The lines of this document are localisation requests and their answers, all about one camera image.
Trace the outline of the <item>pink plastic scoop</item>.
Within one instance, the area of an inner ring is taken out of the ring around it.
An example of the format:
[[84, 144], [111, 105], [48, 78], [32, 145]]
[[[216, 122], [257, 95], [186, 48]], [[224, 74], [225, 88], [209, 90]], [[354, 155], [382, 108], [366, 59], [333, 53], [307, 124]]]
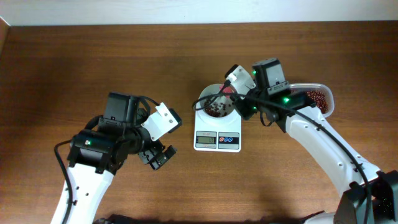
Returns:
[[230, 98], [230, 93], [234, 93], [234, 90], [231, 88], [231, 85], [221, 85], [220, 93], [223, 94], [223, 97]]

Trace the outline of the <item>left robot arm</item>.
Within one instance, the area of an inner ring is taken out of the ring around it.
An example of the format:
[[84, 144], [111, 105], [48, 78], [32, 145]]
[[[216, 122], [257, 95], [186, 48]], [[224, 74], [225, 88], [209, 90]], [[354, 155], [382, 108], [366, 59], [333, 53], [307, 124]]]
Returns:
[[70, 140], [64, 164], [58, 143], [54, 153], [65, 183], [52, 223], [93, 223], [99, 204], [117, 171], [129, 155], [138, 155], [145, 165], [160, 169], [177, 152], [160, 138], [182, 125], [180, 116], [164, 103], [146, 96], [111, 92], [104, 114], [89, 120]]

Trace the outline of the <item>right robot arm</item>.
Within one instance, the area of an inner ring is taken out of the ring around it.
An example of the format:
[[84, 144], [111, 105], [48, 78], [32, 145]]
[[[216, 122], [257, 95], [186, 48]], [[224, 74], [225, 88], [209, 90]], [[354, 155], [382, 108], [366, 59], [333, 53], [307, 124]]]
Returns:
[[337, 189], [335, 212], [318, 212], [301, 223], [397, 223], [397, 171], [383, 172], [356, 152], [328, 123], [315, 101], [290, 89], [278, 59], [234, 65], [226, 73], [236, 111], [267, 118], [299, 142]]

